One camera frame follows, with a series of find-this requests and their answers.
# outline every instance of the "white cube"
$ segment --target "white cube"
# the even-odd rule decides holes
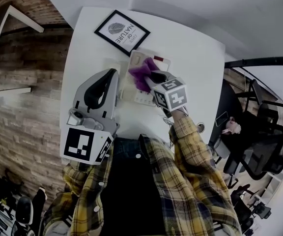
[[[152,88],[158,106],[169,112],[187,103],[186,85],[181,78],[175,78]]]

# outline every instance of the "fingerprint graphic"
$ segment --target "fingerprint graphic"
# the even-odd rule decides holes
[[[111,34],[117,34],[117,33],[120,33],[121,31],[123,31],[124,27],[125,27],[125,25],[123,25],[123,24],[113,23],[113,24],[109,25],[108,31]]]

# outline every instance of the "metal ring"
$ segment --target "metal ring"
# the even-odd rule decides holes
[[[200,122],[199,124],[197,124],[197,131],[201,134],[202,132],[205,131],[205,124],[203,122]]]

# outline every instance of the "smartphone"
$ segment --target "smartphone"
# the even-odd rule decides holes
[[[228,119],[229,119],[228,112],[227,111],[223,112],[223,114],[221,114],[219,117],[216,118],[215,120],[216,126],[217,127],[221,126]]]

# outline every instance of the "wooden floor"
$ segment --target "wooden floor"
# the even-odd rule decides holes
[[[30,197],[43,186],[49,197],[47,206],[64,186],[59,107],[71,36],[71,29],[46,29],[44,33],[29,30],[0,38],[0,90],[32,86],[31,93],[0,98],[0,176],[7,168],[21,177],[23,192]],[[226,70],[225,78],[240,87],[235,90],[245,88],[243,76]],[[253,102],[250,110],[257,112]],[[269,180],[254,181],[245,173],[239,185],[250,183],[257,191]]]

